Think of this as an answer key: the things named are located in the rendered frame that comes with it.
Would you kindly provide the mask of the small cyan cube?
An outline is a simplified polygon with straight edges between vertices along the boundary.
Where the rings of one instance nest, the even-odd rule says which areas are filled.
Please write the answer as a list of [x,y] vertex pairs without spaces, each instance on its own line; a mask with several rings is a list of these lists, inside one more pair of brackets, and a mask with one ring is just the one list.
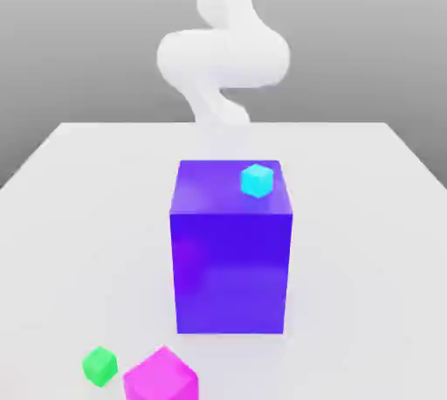
[[251,197],[265,197],[273,190],[273,177],[272,169],[254,163],[241,171],[241,191]]

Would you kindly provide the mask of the small green cube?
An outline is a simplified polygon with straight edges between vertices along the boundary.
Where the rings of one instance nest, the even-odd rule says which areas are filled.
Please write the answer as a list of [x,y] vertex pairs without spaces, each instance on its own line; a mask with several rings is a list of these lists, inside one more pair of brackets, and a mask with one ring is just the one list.
[[112,351],[98,346],[82,360],[82,369],[94,385],[104,387],[118,372],[117,357]]

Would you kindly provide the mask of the large purple box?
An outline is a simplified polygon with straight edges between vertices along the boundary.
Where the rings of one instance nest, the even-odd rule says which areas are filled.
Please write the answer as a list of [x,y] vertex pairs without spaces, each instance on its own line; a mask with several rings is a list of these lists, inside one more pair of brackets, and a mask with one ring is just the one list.
[[182,160],[169,211],[180,334],[280,334],[292,238],[281,165],[272,192],[241,190],[252,161]]

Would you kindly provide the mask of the large magenta box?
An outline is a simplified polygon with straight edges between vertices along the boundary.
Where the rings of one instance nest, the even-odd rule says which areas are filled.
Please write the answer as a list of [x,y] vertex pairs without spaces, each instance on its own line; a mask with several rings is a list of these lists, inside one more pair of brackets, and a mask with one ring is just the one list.
[[123,383],[126,400],[199,400],[196,372],[168,347],[130,369]]

